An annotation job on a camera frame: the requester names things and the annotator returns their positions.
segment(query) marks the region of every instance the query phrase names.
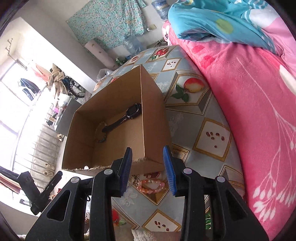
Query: metal screw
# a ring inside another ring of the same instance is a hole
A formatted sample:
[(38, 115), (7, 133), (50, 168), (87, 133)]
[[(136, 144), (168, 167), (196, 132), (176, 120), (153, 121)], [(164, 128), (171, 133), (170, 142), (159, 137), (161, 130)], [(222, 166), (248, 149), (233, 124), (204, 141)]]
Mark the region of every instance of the metal screw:
[(106, 174), (106, 175), (110, 175), (110, 174), (112, 174), (113, 173), (113, 170), (112, 169), (106, 169), (105, 171), (104, 171), (104, 174)]
[(192, 170), (191, 170), (190, 168), (185, 168), (185, 169), (183, 170), (183, 172), (184, 172), (185, 174), (191, 174), (191, 173), (192, 173)]
[(225, 182), (225, 178), (222, 177), (222, 176), (218, 176), (217, 181), (220, 182), (220, 183), (223, 183), (223, 182)]
[(73, 177), (71, 178), (72, 183), (77, 183), (79, 181), (79, 177)]

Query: open cardboard box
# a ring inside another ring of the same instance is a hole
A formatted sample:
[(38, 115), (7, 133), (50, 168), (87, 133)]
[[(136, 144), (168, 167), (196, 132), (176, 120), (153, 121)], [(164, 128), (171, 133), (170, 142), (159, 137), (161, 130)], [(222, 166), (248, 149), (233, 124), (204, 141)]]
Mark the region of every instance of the open cardboard box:
[[(135, 103), (142, 103), (140, 116), (109, 132), (105, 142), (95, 140), (99, 123), (114, 123)], [(131, 175), (162, 171), (165, 145), (171, 145), (171, 138), (163, 94), (146, 69), (138, 66), (107, 85), (75, 112), (62, 169), (95, 176), (122, 158), (130, 147)]]

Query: floral curtain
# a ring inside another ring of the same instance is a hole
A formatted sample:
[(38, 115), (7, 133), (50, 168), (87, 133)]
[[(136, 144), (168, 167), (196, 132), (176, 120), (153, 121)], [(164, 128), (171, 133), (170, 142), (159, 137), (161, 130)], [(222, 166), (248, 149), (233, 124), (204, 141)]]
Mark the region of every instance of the floral curtain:
[(84, 46), (94, 39), (104, 50), (119, 46), (146, 29), (141, 9), (143, 0), (90, 0), (66, 22)]

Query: pink blanket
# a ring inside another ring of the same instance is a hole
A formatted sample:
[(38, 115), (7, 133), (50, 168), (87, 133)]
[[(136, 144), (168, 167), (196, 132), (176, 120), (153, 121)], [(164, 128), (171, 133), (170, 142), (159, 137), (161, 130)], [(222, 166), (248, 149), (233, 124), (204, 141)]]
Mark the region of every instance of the pink blanket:
[(296, 80), (280, 57), (260, 48), (180, 40), (169, 22), (163, 35), (207, 79), (240, 154), (248, 205), (272, 240), (296, 205)]

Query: wall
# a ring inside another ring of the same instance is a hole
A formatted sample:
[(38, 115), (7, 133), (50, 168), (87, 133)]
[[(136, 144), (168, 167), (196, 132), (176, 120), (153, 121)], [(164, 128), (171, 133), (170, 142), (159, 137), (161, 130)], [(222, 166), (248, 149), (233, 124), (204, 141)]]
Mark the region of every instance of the wall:
[(38, 217), (18, 211), (0, 202), (0, 211), (16, 234), (27, 234)]
[(55, 21), (55, 15), (51, 13), (48, 16), (41, 8), (39, 8), (34, 0), (30, 0), (15, 15), (23, 18), (30, 26), (32, 26), (40, 35), (42, 35), (49, 43), (66, 56), (75, 66), (77, 66), (84, 74), (72, 76), (88, 91), (93, 90), (96, 77), (100, 69), (104, 65), (93, 58), (78, 41)]
[[(74, 33), (67, 25), (66, 20), (69, 19), (74, 13), (80, 10), (89, 0), (35, 0), (38, 7), (41, 8), (49, 16), (53, 17), (56, 22), (76, 39)], [(147, 4), (145, 8), (142, 9), (143, 15), (146, 19), (147, 26), (154, 24), (157, 29), (145, 33), (143, 36), (138, 37), (139, 41), (144, 45), (148, 46), (156, 41), (162, 39), (161, 27), (163, 22), (156, 10), (151, 5), (152, 0), (144, 0)], [(168, 4), (173, 4), (176, 0), (167, 0)], [(108, 54), (112, 58), (117, 57), (126, 57), (129, 55), (129, 52), (125, 49), (123, 45), (113, 48), (108, 51)]]

